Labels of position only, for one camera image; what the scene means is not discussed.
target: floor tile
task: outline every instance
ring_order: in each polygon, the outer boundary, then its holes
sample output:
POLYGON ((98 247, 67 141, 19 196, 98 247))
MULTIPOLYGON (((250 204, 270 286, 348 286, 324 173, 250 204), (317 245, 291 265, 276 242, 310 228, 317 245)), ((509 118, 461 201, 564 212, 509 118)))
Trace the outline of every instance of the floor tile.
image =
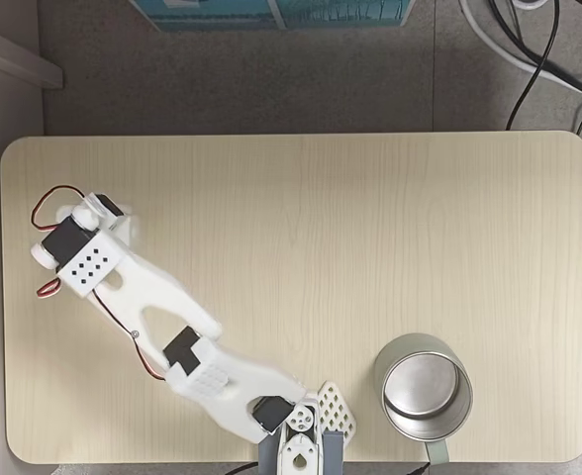
MULTIPOLYGON (((504 1, 498 2, 507 13, 504 1)), ((506 48, 511 44, 495 24, 485 1, 470 0, 481 28, 506 48)), ((519 12, 526 41, 543 51, 552 26, 552 7, 519 12)), ((552 58, 582 77, 582 8, 561 3, 559 33, 552 58)), ((469 28, 457 0, 436 4, 434 127, 437 131, 504 129, 530 75, 490 51, 469 28)), ((514 128, 573 130, 582 116, 582 95, 539 80, 525 101, 514 128)))
POLYGON ((426 131, 434 0, 406 27, 163 34, 127 2, 43 0, 49 135, 426 131))

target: stainless steel mug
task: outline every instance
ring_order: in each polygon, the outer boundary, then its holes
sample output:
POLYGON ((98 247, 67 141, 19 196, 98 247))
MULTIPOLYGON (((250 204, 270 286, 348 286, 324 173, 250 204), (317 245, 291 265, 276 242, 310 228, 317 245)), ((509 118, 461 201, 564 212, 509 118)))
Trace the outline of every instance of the stainless steel mug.
POLYGON ((445 439, 471 411, 467 371, 442 340, 425 333, 399 336, 374 362, 374 387, 390 424, 424 442, 431 465, 449 461, 445 439))

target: perforated plate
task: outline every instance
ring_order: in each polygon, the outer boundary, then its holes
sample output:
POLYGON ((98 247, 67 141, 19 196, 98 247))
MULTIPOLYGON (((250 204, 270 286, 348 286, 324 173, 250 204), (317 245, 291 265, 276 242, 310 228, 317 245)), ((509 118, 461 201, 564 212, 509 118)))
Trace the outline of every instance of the perforated plate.
POLYGON ((122 257, 124 253, 108 232, 101 231, 58 271, 57 276, 80 297, 86 297, 122 257))
POLYGON ((325 430, 343 432, 343 446, 346 447, 357 432, 357 421, 335 383, 327 381, 318 393, 320 425, 325 430))

